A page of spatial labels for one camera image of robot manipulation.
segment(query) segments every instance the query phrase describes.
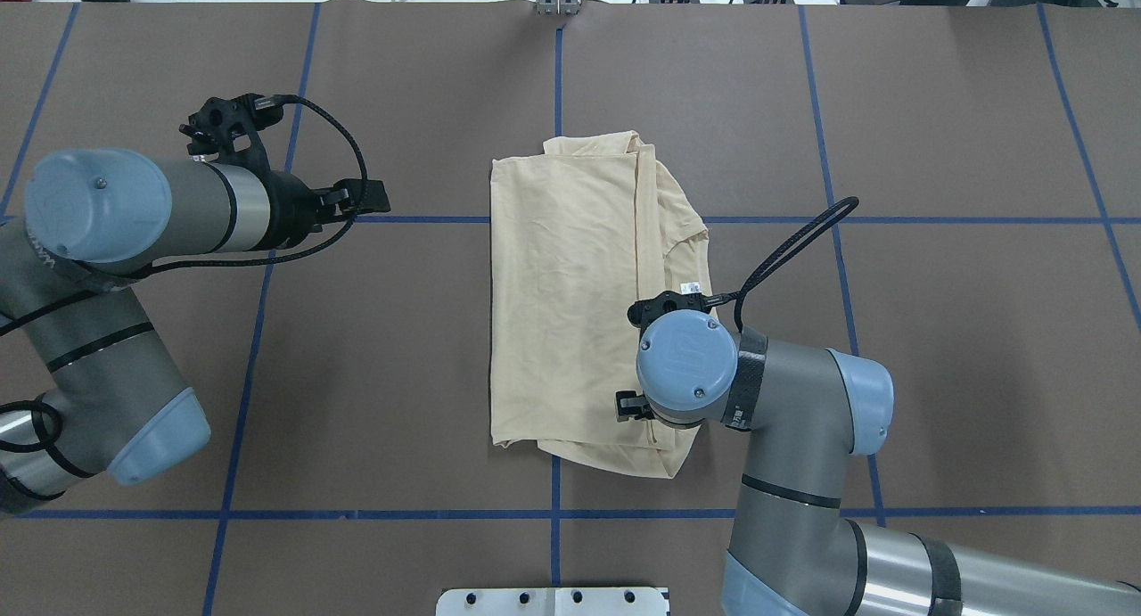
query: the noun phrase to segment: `silver metal plate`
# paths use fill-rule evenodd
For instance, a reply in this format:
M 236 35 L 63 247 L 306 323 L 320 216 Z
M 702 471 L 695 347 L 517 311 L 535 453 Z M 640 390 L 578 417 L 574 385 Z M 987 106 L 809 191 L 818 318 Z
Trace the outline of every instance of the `silver metal plate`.
M 448 590 L 436 616 L 669 616 L 669 595 L 658 587 Z

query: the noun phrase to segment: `black sleeve band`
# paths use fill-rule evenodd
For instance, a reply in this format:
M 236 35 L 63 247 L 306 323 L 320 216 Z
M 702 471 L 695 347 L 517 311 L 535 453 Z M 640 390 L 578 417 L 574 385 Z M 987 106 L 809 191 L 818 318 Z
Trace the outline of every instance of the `black sleeve band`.
M 57 357 L 56 359 L 49 360 L 48 371 L 50 373 L 57 372 L 60 368 L 65 367 L 65 365 L 70 365 L 72 363 L 75 363 L 75 360 L 81 360 L 83 359 L 83 357 L 90 356 L 91 352 L 102 351 L 102 349 L 113 347 L 114 345 L 122 342 L 122 340 L 130 340 L 131 337 L 143 335 L 144 332 L 152 332 L 152 331 L 154 331 L 154 324 L 151 324 L 146 321 L 146 323 L 135 324 L 135 326 L 129 326 L 127 329 L 122 329 L 121 331 L 112 332 L 111 335 L 102 337 L 95 342 L 91 342 L 89 345 L 82 345 L 82 347 L 74 349 L 74 351 L 65 352 L 64 355 Z
M 769 339 L 747 326 L 743 329 L 737 348 L 737 375 L 733 379 L 729 402 L 721 416 L 721 424 L 729 429 L 750 430 L 753 427 L 753 411 L 761 394 L 767 352 Z
M 923 544 L 931 562 L 931 607 L 928 608 L 928 616 L 962 616 L 963 579 L 958 575 L 955 552 L 942 541 L 912 535 Z
M 819 496 L 816 494 L 799 492 L 796 489 L 790 489 L 788 487 L 782 487 L 780 485 L 774 485 L 774 483 L 766 483 L 764 480 L 753 478 L 747 473 L 742 475 L 741 483 L 750 489 L 756 489 L 758 492 L 786 501 L 810 504 L 812 506 L 823 506 L 824 509 L 840 509 L 840 499 L 831 499 L 828 496 Z
M 43 447 L 43 449 L 47 454 L 49 454 L 49 456 L 51 456 L 52 461 L 57 465 L 59 465 L 59 469 L 65 470 L 67 473 L 71 473 L 76 478 L 90 478 L 95 475 L 95 473 L 88 473 L 87 471 L 80 469 L 80 467 L 75 467 L 74 464 L 72 464 L 70 459 L 67 459 L 65 454 L 60 452 L 59 447 L 56 446 L 56 443 L 54 440 L 48 441 L 50 436 L 48 433 L 48 428 L 43 424 L 43 414 L 38 412 L 37 410 L 33 410 L 32 412 L 32 428 L 35 429 L 35 437 L 40 438 L 41 443 L 47 444 Z
M 856 535 L 856 589 L 852 591 L 852 601 L 848 603 L 848 611 L 844 616 L 856 616 L 860 603 L 864 602 L 864 592 L 867 591 L 867 541 L 864 540 L 864 530 L 859 525 L 848 521 L 852 526 L 852 534 Z

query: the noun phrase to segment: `folded shirt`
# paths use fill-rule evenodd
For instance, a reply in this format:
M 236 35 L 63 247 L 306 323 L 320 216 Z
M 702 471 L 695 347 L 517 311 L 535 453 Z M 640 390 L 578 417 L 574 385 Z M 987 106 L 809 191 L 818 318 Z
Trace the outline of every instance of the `folded shirt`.
M 673 478 L 697 429 L 617 422 L 614 394 L 639 389 L 628 307 L 712 294 L 709 229 L 638 132 L 543 149 L 492 168 L 492 440 Z

